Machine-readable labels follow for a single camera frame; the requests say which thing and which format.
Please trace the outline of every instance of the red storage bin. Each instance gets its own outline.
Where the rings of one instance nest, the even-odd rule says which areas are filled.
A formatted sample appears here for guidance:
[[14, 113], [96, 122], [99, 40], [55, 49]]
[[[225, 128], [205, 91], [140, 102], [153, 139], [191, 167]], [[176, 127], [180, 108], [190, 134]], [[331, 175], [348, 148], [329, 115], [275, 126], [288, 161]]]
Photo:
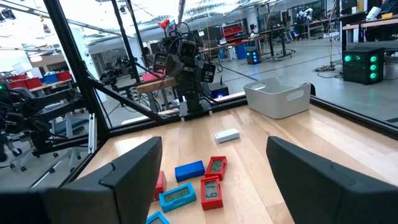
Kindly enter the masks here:
[[17, 87], [27, 88], [25, 80], [13, 81], [13, 82], [9, 82], [9, 84], [10, 84], [10, 88], [12, 88], [12, 89], [17, 88]]
[[72, 78], [69, 72], [58, 72], [57, 73], [58, 81], [69, 80]]
[[15, 81], [15, 80], [25, 80], [27, 78], [28, 78], [27, 75], [16, 75], [13, 77], [8, 77], [7, 79], [10, 81]]
[[39, 78], [26, 79], [25, 82], [28, 89], [33, 89], [42, 86], [42, 82], [40, 82]]

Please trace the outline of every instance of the digital display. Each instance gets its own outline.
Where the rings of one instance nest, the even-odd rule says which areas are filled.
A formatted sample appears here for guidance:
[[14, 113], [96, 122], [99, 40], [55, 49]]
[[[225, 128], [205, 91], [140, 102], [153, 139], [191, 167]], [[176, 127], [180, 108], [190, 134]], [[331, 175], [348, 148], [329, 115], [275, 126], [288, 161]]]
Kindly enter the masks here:
[[215, 181], [205, 183], [205, 194], [206, 200], [218, 198], [217, 183]]
[[221, 170], [222, 165], [223, 165], [222, 159], [214, 160], [210, 167], [210, 172], [219, 172]]
[[173, 192], [173, 193], [168, 194], [168, 195], [164, 195], [164, 202], [168, 203], [168, 202], [176, 200], [176, 199], [178, 199], [180, 197], [186, 196], [188, 194], [189, 194], [188, 187], [184, 187], [181, 190], [178, 190], [178, 191]]
[[164, 224], [162, 222], [162, 220], [160, 220], [159, 218], [155, 218], [152, 222], [150, 222], [149, 224]]

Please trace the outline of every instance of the red digital timer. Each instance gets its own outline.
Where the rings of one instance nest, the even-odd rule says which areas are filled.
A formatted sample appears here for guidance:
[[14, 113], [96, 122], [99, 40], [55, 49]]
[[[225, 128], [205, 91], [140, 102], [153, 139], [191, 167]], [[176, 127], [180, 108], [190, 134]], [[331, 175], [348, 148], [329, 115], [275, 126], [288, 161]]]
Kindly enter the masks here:
[[154, 202], [159, 200], [159, 193], [164, 193], [166, 191], [166, 184], [167, 184], [166, 176], [164, 175], [163, 171], [160, 171], [155, 187]]
[[211, 156], [205, 177], [218, 176], [223, 180], [226, 169], [226, 156]]
[[223, 206], [220, 179], [218, 176], [203, 178], [200, 180], [200, 188], [201, 207], [204, 210], [221, 208]]

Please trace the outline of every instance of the white block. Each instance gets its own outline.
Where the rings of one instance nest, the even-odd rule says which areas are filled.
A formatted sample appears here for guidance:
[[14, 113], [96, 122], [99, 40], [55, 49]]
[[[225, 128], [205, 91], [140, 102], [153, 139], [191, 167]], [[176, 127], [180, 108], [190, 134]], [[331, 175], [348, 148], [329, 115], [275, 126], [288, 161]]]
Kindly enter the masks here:
[[220, 133], [216, 133], [214, 136], [216, 137], [216, 142], [219, 144], [225, 141], [239, 138], [239, 131], [233, 128], [226, 131], [222, 131]]

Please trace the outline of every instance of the blue storage bin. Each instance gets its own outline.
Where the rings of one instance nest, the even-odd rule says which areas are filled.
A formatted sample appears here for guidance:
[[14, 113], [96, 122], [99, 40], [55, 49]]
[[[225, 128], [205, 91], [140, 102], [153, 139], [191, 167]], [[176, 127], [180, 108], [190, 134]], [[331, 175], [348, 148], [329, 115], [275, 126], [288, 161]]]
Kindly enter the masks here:
[[239, 44], [236, 46], [236, 55], [238, 60], [246, 59], [246, 51], [244, 50], [244, 44]]
[[40, 79], [40, 81], [44, 84], [56, 83], [58, 82], [58, 77], [57, 74], [44, 75], [43, 78]]

